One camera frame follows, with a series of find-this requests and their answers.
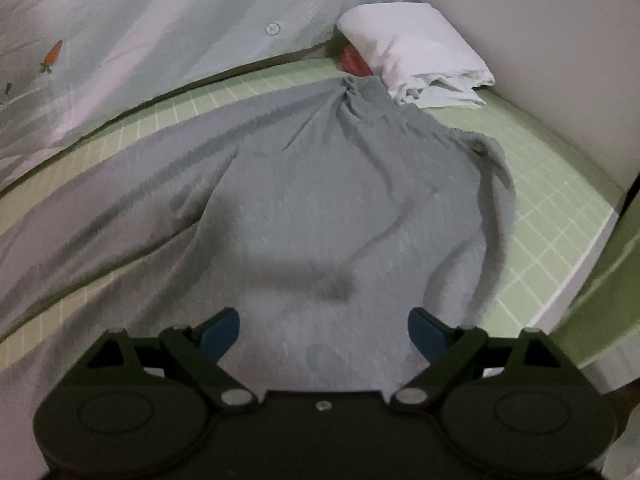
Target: light green curtain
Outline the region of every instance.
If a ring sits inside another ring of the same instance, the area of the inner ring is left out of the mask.
[[[551,338],[576,365],[583,367],[638,333],[640,195],[616,225],[587,282]]]

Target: red object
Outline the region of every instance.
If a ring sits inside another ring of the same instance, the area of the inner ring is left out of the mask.
[[[344,48],[342,56],[340,56],[340,68],[359,77],[373,75],[369,65],[362,59],[360,53],[351,43]]]

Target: wall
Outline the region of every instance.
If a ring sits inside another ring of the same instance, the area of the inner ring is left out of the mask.
[[[640,170],[640,0],[420,0],[486,61],[497,92],[627,189]]]

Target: green checkered bed sheet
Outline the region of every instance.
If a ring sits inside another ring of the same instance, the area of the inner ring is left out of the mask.
[[[331,59],[279,65],[184,92],[98,129],[0,196],[0,234],[73,177],[161,128],[256,94],[341,75]],[[515,336],[535,322],[580,267],[622,190],[535,118],[489,90],[479,94],[486,101],[480,109],[429,113],[447,126],[494,137],[506,152],[516,185],[516,223],[484,328],[491,335]],[[0,369],[34,348],[125,268],[63,298],[0,342]]]

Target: orange carrot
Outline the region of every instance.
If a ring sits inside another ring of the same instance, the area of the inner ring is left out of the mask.
[[[62,40],[57,42],[49,53],[44,57],[44,62],[40,64],[40,72],[51,73],[51,67],[55,65],[62,49]]]

